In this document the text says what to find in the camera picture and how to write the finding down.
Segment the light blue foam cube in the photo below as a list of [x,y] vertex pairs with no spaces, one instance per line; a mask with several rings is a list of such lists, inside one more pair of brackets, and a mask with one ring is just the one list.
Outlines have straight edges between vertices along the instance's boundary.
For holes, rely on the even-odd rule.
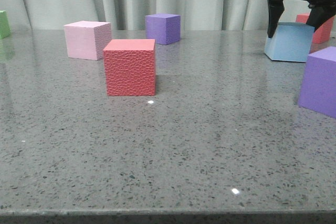
[[313,34],[314,27],[307,24],[280,22],[266,39],[264,53],[272,61],[306,62]]

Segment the far red foam cube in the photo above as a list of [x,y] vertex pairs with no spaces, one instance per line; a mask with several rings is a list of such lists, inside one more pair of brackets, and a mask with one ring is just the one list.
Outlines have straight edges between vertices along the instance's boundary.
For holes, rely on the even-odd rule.
[[[298,14],[296,16],[296,22],[306,23],[309,17],[309,13]],[[313,34],[312,43],[321,44],[330,39],[331,30],[333,27],[334,16],[324,22]]]

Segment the near purple foam cube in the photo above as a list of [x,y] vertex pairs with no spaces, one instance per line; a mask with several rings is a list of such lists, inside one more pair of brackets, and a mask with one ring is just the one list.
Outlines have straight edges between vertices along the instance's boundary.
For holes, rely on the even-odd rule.
[[335,47],[307,57],[298,105],[335,118]]

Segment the purple foam cube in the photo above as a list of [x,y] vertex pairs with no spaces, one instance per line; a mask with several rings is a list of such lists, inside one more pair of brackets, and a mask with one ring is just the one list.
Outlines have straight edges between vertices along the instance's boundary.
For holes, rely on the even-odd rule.
[[146,38],[157,44],[169,45],[181,40],[181,16],[152,14],[145,16]]
[[307,57],[298,105],[335,118],[335,47]]

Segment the far purple foam cube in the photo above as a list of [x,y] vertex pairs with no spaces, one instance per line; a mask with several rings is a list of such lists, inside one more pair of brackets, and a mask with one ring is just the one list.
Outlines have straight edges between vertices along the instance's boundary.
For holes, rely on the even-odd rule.
[[169,45],[181,40],[181,16],[152,14],[145,16],[146,38],[157,44]]

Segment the textured red foam cube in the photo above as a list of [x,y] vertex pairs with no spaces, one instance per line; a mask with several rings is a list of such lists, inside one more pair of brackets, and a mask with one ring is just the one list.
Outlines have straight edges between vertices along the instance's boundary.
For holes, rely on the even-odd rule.
[[155,95],[155,40],[113,39],[103,50],[107,95]]

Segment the pink foam cube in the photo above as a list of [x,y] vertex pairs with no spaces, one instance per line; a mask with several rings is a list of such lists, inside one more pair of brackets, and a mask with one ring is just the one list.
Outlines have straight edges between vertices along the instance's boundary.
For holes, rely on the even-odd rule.
[[68,57],[100,60],[112,39],[109,22],[79,21],[64,25]]

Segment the green foam cube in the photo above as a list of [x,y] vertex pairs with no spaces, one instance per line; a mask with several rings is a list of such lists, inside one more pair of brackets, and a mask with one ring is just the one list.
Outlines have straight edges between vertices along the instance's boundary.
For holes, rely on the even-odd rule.
[[11,34],[7,12],[5,10],[0,11],[0,38],[3,39]]

